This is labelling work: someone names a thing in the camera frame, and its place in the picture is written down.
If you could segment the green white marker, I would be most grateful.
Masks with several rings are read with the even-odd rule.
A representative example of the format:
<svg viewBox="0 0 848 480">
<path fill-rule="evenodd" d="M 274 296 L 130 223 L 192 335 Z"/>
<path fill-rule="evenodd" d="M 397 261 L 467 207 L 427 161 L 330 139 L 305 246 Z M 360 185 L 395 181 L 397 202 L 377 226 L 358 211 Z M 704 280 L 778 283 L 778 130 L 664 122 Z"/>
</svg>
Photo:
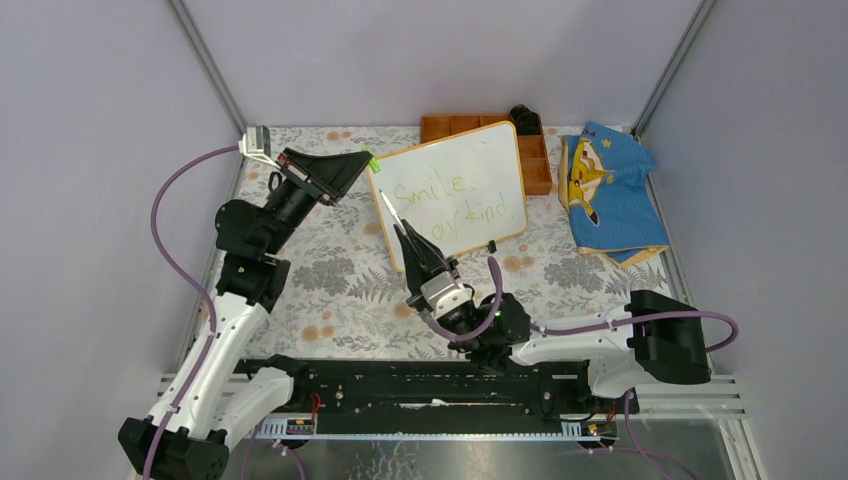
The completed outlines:
<svg viewBox="0 0 848 480">
<path fill-rule="evenodd" d="M 391 217 L 394 225 L 399 228 L 399 230 L 402 232 L 403 235 L 405 235 L 406 230 L 405 230 L 405 227 L 404 227 L 404 224 L 403 224 L 403 220 L 399 217 L 398 212 L 396 211 L 394 206 L 391 204 L 388 196 L 384 193 L 384 191 L 382 189 L 378 190 L 378 194 L 379 194 L 383 204 L 385 205 L 386 209 L 388 210 L 389 216 Z"/>
</svg>

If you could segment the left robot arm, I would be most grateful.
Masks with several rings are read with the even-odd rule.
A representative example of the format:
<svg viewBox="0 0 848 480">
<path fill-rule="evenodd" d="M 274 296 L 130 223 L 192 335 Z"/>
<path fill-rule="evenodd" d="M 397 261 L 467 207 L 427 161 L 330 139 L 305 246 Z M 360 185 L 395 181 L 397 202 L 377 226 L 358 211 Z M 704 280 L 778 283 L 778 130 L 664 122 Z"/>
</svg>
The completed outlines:
<svg viewBox="0 0 848 480">
<path fill-rule="evenodd" d="M 158 212 L 168 188 L 184 173 L 224 152 L 239 152 L 273 167 L 283 177 L 267 202 L 223 204 L 214 220 L 216 247 L 224 262 L 213 291 L 195 281 L 164 247 Z M 220 401 L 230 375 L 259 324 L 285 287 L 290 262 L 274 253 L 290 239 L 316 204 L 341 200 L 376 159 L 367 150 L 313 156 L 292 149 L 272 156 L 267 147 L 241 141 L 213 150 L 178 169 L 157 192 L 150 213 L 154 243 L 170 266 L 202 297 L 208 318 L 176 376 L 145 417 L 128 418 L 118 441 L 144 479 L 218 479 L 231 451 L 282 407 L 296 411 L 309 401 L 305 366 L 276 355 L 226 403 Z"/>
</svg>

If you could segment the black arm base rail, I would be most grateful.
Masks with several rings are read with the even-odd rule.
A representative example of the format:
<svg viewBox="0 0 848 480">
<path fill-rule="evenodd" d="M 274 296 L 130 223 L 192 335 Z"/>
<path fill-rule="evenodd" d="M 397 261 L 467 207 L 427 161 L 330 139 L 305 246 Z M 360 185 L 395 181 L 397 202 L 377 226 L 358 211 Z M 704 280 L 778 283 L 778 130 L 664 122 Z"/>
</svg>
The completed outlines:
<svg viewBox="0 0 848 480">
<path fill-rule="evenodd" d="M 639 403 L 591 393 L 585 363 L 542 363 L 485 372 L 467 361 L 241 360 L 257 377 L 281 367 L 295 379 L 282 413 L 303 413 L 321 435 L 557 433 L 563 420 L 601 422 Z"/>
</svg>

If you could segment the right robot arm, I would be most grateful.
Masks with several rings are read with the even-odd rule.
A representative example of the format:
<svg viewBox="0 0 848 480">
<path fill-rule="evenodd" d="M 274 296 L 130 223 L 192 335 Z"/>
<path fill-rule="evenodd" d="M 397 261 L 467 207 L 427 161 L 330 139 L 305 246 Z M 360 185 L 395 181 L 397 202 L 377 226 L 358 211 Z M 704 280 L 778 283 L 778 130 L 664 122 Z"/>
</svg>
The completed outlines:
<svg viewBox="0 0 848 480">
<path fill-rule="evenodd" d="M 573 386 L 575 402 L 597 412 L 632 388 L 652 383 L 699 385 L 711 379 L 700 314 L 651 290 L 635 290 L 622 305 L 594 314 L 537 322 L 505 291 L 494 257 L 487 265 L 495 291 L 476 302 L 458 262 L 396 219 L 407 305 L 438 336 L 483 369 L 582 362 L 587 376 Z"/>
</svg>

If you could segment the yellow framed whiteboard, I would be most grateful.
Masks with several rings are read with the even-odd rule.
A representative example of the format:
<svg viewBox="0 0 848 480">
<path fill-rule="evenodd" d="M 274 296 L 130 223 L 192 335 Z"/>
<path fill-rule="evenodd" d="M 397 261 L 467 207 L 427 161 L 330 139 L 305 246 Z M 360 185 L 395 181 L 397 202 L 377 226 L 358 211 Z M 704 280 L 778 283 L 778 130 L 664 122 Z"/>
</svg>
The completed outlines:
<svg viewBox="0 0 848 480">
<path fill-rule="evenodd" d="M 501 121 L 381 156 L 366 170 L 391 263 L 404 270 L 393 217 L 443 254 L 457 255 L 522 234 L 526 196 L 514 126 Z"/>
</svg>

